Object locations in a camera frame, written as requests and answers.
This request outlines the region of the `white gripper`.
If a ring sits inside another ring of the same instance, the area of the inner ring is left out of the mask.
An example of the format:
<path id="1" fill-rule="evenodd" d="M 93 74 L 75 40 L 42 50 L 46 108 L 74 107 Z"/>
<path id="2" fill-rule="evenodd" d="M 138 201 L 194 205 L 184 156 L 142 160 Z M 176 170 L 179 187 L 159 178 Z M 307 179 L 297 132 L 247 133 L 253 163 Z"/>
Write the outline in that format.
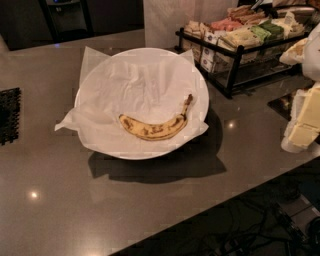
<path id="1" fill-rule="evenodd" d="M 298 90 L 292 102 L 291 120 L 281 142 L 283 150 L 299 153 L 306 150 L 319 136 L 320 86 L 308 91 Z"/>

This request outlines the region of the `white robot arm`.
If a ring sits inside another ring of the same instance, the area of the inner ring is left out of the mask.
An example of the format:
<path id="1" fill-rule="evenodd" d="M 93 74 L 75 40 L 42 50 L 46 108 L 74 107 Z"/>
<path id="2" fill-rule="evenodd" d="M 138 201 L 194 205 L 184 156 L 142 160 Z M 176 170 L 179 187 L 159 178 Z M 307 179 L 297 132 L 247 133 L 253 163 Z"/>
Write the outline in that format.
<path id="1" fill-rule="evenodd" d="M 293 97 L 291 120 L 281 142 L 283 150 L 306 150 L 320 134 L 320 24 L 305 39 L 298 41 L 280 57 L 284 64 L 301 64 L 305 77 L 314 81 L 306 91 L 298 89 Z"/>

